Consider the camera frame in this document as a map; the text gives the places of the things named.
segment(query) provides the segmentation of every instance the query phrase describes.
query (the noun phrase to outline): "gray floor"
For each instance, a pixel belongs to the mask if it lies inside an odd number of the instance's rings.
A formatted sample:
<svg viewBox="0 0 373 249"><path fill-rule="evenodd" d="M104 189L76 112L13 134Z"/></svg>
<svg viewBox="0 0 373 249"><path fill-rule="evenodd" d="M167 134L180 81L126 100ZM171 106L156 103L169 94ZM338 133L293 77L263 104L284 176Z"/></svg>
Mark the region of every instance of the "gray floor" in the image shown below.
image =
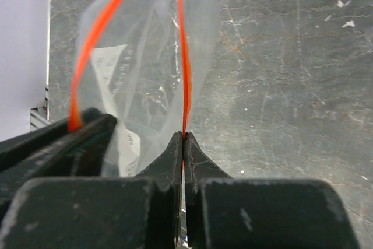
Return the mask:
<svg viewBox="0 0 373 249"><path fill-rule="evenodd" d="M50 112L66 116L80 14L51 0ZM222 0L191 131L233 177L319 178L373 248L373 0Z"/></svg>

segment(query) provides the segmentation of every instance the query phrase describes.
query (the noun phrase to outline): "white wall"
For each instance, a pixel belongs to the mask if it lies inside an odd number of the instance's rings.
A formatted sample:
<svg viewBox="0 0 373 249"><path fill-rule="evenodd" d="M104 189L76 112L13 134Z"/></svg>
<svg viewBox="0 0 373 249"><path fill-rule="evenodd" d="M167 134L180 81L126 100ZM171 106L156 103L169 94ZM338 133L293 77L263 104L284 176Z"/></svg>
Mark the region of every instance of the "white wall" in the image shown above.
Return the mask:
<svg viewBox="0 0 373 249"><path fill-rule="evenodd" d="M45 95L50 0L0 0L0 141L30 131Z"/></svg>

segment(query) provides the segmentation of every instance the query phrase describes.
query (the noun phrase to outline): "transparent plastic bag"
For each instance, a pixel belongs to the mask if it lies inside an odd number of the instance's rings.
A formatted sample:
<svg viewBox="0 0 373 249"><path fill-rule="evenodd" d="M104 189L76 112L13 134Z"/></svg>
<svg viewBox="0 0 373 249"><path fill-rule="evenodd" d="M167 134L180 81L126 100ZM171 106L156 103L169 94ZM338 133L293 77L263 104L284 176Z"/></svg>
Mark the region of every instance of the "transparent plastic bag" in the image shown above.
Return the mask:
<svg viewBox="0 0 373 249"><path fill-rule="evenodd" d="M96 0L83 14L79 52L109 1ZM183 3L194 104L212 61L219 0ZM118 118L104 175L135 175L163 152L174 132L181 130L178 19L177 0L122 0L90 53L79 84L80 108L96 107Z"/></svg>

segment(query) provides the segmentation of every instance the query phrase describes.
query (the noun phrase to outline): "marble surface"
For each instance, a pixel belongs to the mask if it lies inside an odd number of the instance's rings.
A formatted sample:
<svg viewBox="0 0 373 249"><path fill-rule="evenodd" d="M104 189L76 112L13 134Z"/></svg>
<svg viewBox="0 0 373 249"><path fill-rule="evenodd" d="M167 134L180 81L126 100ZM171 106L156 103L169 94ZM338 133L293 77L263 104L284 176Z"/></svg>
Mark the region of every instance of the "marble surface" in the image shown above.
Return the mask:
<svg viewBox="0 0 373 249"><path fill-rule="evenodd" d="M66 117L80 14L51 0L50 113ZM373 248L373 0L221 0L191 131L233 177L319 178Z"/></svg>

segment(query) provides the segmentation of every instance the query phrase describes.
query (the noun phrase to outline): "clear plastic bag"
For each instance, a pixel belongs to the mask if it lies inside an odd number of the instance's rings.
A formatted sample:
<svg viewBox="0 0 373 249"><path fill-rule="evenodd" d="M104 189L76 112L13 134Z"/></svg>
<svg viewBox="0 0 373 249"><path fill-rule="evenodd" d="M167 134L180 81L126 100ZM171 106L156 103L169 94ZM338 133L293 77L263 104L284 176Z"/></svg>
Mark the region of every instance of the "clear plastic bag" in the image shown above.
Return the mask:
<svg viewBox="0 0 373 249"><path fill-rule="evenodd" d="M96 0L83 14L78 51L109 1ZM184 26L194 104L212 61L219 0L184 0ZM166 148L182 127L182 90L177 0L122 0L90 54L78 91L81 108L118 118L104 175L135 175Z"/></svg>

